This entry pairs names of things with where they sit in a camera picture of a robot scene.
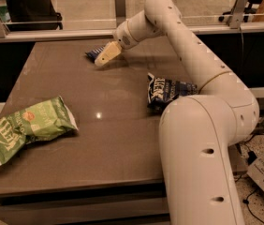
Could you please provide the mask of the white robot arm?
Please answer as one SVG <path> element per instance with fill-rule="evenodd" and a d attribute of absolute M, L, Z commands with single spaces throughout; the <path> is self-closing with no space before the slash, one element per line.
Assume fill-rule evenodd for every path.
<path fill-rule="evenodd" d="M 241 79 L 181 20 L 172 0 L 146 0 L 96 58 L 104 67 L 146 38 L 165 35 L 197 85 L 163 111 L 159 147 L 171 225 L 245 225 L 228 148 L 257 125 L 259 106 Z"/>

